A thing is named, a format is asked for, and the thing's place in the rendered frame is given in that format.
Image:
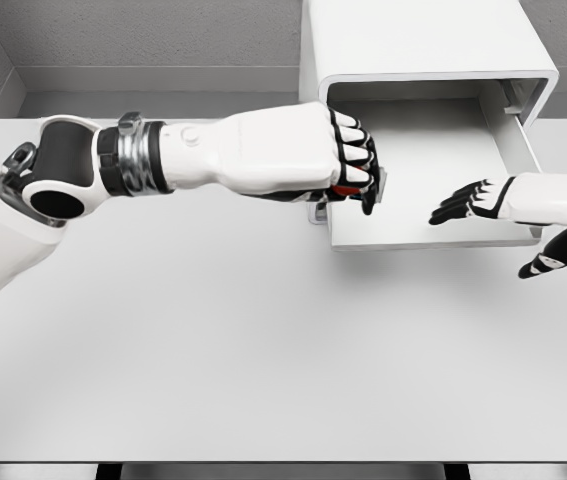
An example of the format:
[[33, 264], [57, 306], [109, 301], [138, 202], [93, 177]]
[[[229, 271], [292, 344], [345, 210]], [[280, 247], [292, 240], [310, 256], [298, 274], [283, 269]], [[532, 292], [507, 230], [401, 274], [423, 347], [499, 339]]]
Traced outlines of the white cabinet drawer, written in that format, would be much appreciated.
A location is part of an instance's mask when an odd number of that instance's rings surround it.
[[344, 101], [336, 110], [357, 117], [376, 143], [387, 177], [371, 215], [354, 201], [328, 207], [336, 251], [529, 246], [538, 227], [483, 218], [432, 226], [444, 199], [477, 180], [539, 169], [519, 119], [506, 113], [499, 85], [447, 99]]

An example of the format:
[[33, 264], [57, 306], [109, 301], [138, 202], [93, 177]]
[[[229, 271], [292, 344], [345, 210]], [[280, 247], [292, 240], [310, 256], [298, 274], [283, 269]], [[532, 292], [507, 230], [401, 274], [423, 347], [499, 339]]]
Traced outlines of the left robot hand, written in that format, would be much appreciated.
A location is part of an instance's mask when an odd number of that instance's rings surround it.
[[361, 203], [331, 187], [361, 190], [374, 184], [380, 168], [372, 135], [359, 120], [312, 102], [234, 115], [222, 122], [218, 181], [230, 190], [280, 202]]

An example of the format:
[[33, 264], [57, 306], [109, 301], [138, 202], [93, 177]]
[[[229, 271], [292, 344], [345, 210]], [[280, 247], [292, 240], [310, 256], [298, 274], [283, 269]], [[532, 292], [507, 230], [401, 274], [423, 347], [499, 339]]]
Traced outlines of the red grey load switch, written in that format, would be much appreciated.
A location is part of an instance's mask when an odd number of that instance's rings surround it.
[[346, 197], [348, 196], [356, 197], [361, 201], [367, 201], [367, 202], [369, 202], [370, 195], [372, 194], [372, 192], [374, 192], [373, 194], [374, 204], [379, 204], [382, 202], [386, 180], [387, 180], [386, 170], [383, 167], [380, 167], [378, 171], [378, 175], [374, 179], [374, 184], [366, 191], [365, 194], [363, 194], [361, 190], [357, 190], [354, 187], [347, 187], [342, 185], [334, 185], [331, 187], [331, 189], [339, 195]]

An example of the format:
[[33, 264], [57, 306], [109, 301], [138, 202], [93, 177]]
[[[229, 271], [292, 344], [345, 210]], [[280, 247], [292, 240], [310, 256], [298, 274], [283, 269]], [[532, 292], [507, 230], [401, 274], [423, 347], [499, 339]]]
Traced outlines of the white tabletop storage cabinet shell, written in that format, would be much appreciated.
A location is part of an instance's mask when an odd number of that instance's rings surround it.
[[299, 99], [340, 83], [496, 81], [529, 128], [559, 71], [519, 0], [303, 0]]

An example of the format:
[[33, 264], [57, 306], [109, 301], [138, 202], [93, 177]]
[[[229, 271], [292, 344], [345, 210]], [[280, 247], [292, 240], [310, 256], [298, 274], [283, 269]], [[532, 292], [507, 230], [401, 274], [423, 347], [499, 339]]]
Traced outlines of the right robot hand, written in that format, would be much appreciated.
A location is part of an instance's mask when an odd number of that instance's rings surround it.
[[567, 174], [522, 173], [482, 179], [452, 193], [431, 213], [429, 223], [480, 217], [531, 226], [565, 229], [518, 271], [529, 279], [567, 267]]

